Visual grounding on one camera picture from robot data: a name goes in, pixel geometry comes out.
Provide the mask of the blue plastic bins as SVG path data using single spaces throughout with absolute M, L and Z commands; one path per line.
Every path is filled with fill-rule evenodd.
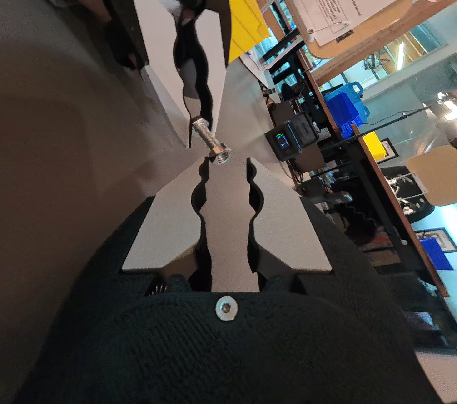
M 362 85 L 355 81 L 346 83 L 323 98 L 343 139 L 353 135 L 352 125 L 367 123 L 370 111 L 363 104 Z

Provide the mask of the wooden clipboard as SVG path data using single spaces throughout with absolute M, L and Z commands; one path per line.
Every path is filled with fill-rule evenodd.
M 381 41 L 382 37 L 393 34 L 394 31 L 400 30 L 400 33 L 405 33 L 430 18 L 434 18 L 444 9 L 456 6 L 456 0 L 437 0 L 436 2 L 397 0 L 354 29 L 349 30 L 346 27 L 344 34 L 338 37 L 337 41 L 333 40 L 320 46 L 316 41 L 311 41 L 311 36 L 316 36 L 317 31 L 313 31 L 312 34 L 309 33 L 310 28 L 299 16 L 298 8 L 293 0 L 284 1 L 294 24 L 306 41 L 308 50 L 319 59 L 347 56 L 353 51 L 360 52 L 364 47 Z

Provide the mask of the small yellow bin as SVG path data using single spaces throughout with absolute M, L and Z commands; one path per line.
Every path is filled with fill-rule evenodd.
M 362 139 L 376 162 L 386 157 L 387 151 L 374 131 L 364 135 Z

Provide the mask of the blue plastic bin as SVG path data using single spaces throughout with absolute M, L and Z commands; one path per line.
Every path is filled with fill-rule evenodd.
M 425 237 L 419 241 L 437 271 L 454 270 L 436 238 Z

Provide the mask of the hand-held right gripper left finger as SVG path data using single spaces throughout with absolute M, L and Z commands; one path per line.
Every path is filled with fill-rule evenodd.
M 200 158 L 159 190 L 122 265 L 125 273 L 193 274 L 203 238 L 196 189 L 206 184 L 208 158 Z

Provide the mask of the pale wooden board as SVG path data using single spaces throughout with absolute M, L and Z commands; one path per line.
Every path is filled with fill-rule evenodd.
M 451 145 L 434 148 L 409 158 L 406 167 L 418 179 L 429 204 L 436 207 L 457 203 L 457 150 Z

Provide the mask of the grey power bank with display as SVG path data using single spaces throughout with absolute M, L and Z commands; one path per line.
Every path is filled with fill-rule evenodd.
M 301 112 L 265 133 L 265 138 L 278 161 L 295 158 L 318 140 L 310 118 Z

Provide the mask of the silver bolt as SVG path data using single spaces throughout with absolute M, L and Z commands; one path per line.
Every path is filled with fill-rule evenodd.
M 214 145 L 221 143 L 209 130 L 209 122 L 203 118 L 196 118 L 192 122 L 192 133 L 200 136 L 209 151 L 214 147 Z

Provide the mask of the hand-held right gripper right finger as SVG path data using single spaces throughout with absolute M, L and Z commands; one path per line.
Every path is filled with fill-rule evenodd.
M 299 194 L 255 158 L 247 158 L 246 170 L 254 210 L 248 227 L 250 270 L 265 279 L 330 273 L 332 266 Z

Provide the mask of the black box device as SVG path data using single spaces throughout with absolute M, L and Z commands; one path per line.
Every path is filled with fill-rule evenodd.
M 271 120 L 275 126 L 279 126 L 285 121 L 291 120 L 295 115 L 304 112 L 299 98 L 272 103 L 268 106 Z

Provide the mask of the low yellow plastic bin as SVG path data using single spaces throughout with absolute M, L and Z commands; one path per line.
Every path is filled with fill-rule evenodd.
M 231 63 L 270 37 L 268 26 L 256 0 L 229 0 L 231 11 Z

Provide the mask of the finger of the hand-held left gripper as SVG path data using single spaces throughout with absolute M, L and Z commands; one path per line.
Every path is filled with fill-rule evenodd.
M 140 71 L 146 94 L 161 105 L 163 113 L 185 148 L 191 146 L 191 115 L 184 101 L 184 82 L 176 67 L 176 19 L 182 4 L 177 0 L 133 0 L 147 61 Z
M 216 133 L 227 70 L 219 14 L 204 10 L 195 20 L 195 34 L 195 87 L 200 115 L 208 121 L 210 131 Z

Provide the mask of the silver hex nut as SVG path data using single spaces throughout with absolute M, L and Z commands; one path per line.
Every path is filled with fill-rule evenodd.
M 214 165 L 221 165 L 232 156 L 232 150 L 224 143 L 218 143 L 209 152 L 209 161 Z

